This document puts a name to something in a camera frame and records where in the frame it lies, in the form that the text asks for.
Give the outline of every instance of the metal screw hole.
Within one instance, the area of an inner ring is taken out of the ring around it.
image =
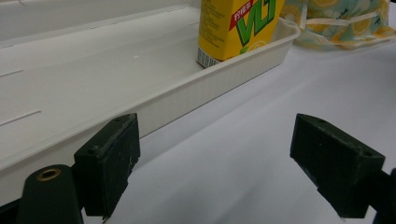
[[[41,181],[41,182],[49,181],[49,180],[55,178],[56,176],[58,176],[60,173],[61,173],[60,169],[48,169],[48,170],[41,172],[37,176],[37,180]]]

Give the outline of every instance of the lemon-patterned bag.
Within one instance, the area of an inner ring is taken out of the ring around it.
[[[396,38],[389,0],[286,0],[280,16],[302,29],[305,45],[359,47]]]

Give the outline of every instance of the white wall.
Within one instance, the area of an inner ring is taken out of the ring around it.
[[[22,4],[18,0],[0,0],[0,42],[164,7],[191,4],[200,0],[21,0],[21,2]]]

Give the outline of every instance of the yellow juice carton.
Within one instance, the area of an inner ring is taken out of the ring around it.
[[[202,0],[197,62],[203,67],[270,42],[285,0]]]

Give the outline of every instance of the white table surface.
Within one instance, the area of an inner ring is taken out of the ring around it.
[[[392,4],[390,24],[396,27]],[[396,42],[321,52],[278,67],[141,140],[107,223],[372,223],[341,219],[290,158],[297,113],[326,119],[396,167]],[[100,223],[85,217],[86,223]]]

